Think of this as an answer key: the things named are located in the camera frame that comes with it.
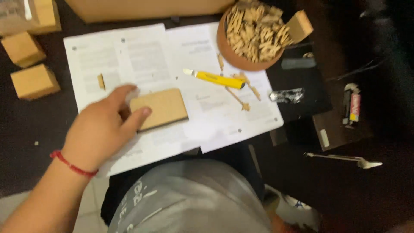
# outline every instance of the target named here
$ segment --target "clay pot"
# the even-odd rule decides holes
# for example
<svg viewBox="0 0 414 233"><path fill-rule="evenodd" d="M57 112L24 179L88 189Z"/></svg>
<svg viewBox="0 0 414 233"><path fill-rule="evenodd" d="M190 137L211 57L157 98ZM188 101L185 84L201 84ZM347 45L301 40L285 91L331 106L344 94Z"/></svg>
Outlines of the clay pot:
<svg viewBox="0 0 414 233"><path fill-rule="evenodd" d="M237 55L229 45L226 37L226 17L228 13L230 12L229 8L224 14L223 17L221 17L221 20L219 22L219 28L217 29L217 45L219 47L221 55L226 59L228 63L230 63L232 66L237 67L241 70L247 70L247 71L259 71L259 70L265 70L275 64L277 60L282 56L284 49L281 49L275 58L273 58L270 61L266 62L251 62L247 60L246 58Z"/></svg>

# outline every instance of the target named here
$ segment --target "red string bracelet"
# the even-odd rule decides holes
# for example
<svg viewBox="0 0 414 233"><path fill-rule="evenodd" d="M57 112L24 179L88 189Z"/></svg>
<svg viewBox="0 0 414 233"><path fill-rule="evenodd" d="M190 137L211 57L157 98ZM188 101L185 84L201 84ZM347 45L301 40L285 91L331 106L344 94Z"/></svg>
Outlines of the red string bracelet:
<svg viewBox="0 0 414 233"><path fill-rule="evenodd" d="M96 174L98 173L98 170L94 171L94 172L87 172L84 171L80 168L78 168L77 166L71 164L70 162L68 162L62 155L62 153L60 152L60 150L55 150L51 153L50 155L51 158L58 158L60 161L62 161L64 164L66 164L72 171L76 172L77 174L86 176L88 178L92 178L94 176L96 176Z"/></svg>

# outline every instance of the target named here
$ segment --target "black desk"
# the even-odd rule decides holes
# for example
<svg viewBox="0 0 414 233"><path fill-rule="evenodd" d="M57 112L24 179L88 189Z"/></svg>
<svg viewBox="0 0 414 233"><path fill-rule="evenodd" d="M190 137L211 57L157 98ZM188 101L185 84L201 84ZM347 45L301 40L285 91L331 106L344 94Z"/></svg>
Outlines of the black desk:
<svg viewBox="0 0 414 233"><path fill-rule="evenodd" d="M66 132L77 115L63 38L116 28L164 23L167 29L191 24L219 21L220 15L186 17L180 24L170 19L133 22L84 24L63 0L56 1L62 22L62 32L37 36L48 55L44 63L55 73L62 90L54 95L31 102L19 100L10 73L20 70L12 64L0 47L0 197L30 190L50 163L49 153L63 146ZM287 51L285 56L302 56L304 49ZM305 87L303 102L280 106L285 122L299 116L310 116L329 108L322 81L316 69L282 71L280 62L267 74L275 90Z"/></svg>

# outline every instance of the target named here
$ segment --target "paper document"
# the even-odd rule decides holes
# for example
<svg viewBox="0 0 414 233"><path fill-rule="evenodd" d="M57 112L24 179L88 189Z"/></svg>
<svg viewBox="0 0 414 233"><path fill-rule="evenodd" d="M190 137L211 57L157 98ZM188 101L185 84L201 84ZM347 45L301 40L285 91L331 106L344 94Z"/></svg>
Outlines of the paper document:
<svg viewBox="0 0 414 233"><path fill-rule="evenodd" d="M223 86L183 73L184 68L220 73L218 23L165 30L163 24L73 36L64 39L78 111L105 98L114 88L134 83L140 95L178 87L189 119L137 134L98 175L111 176L201 147L215 150L283 125L265 71L245 72L261 95L246 86L232 91L249 103L249 112ZM224 75L240 70L224 62ZM106 90L99 88L102 74Z"/></svg>

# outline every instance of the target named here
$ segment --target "hand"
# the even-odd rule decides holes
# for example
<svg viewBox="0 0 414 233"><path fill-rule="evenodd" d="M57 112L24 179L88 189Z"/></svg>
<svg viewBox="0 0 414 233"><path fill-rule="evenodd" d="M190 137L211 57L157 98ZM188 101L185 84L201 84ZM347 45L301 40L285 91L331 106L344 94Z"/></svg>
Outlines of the hand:
<svg viewBox="0 0 414 233"><path fill-rule="evenodd" d="M125 98L136 88L134 85L118 87L107 98L81 111L62 149L68 162L93 172L134 137L152 112L149 107L143 107L123 121L120 112L129 109Z"/></svg>

